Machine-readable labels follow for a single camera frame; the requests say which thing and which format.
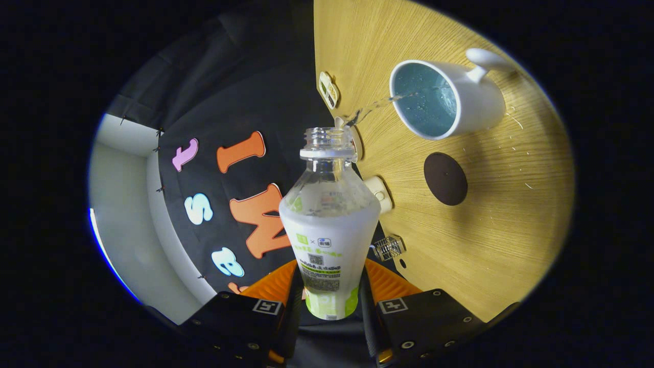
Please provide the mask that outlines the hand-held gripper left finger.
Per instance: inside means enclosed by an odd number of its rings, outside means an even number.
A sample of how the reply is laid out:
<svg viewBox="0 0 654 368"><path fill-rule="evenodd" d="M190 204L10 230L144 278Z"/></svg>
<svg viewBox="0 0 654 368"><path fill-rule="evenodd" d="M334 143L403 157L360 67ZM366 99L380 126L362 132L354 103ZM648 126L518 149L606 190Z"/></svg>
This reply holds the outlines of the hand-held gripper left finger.
<svg viewBox="0 0 654 368"><path fill-rule="evenodd" d="M292 260L241 293L222 291L181 326L226 367L285 367L294 356L304 284Z"/></svg>

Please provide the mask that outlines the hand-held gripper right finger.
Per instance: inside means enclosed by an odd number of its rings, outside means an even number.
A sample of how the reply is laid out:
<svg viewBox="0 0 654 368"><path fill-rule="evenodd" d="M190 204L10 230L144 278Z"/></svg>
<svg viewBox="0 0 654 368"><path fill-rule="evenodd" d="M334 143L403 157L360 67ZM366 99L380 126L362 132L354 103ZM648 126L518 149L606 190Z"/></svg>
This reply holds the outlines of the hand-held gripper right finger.
<svg viewBox="0 0 654 368"><path fill-rule="evenodd" d="M422 291L367 259L360 280L367 349L378 367L414 367L486 328L443 289Z"/></svg>

